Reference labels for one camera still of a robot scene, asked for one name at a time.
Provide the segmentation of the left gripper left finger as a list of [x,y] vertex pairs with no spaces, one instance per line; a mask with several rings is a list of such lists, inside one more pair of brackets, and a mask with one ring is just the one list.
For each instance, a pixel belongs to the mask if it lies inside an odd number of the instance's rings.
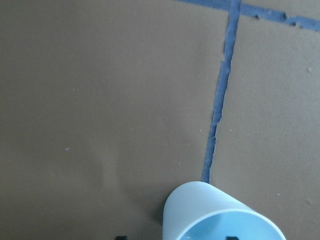
[[116,236],[115,240],[128,240],[127,236]]

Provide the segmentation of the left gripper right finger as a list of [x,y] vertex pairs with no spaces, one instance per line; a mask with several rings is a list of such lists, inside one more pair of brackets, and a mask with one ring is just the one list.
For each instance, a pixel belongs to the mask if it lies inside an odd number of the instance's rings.
[[237,240],[236,236],[226,236],[225,237],[226,240]]

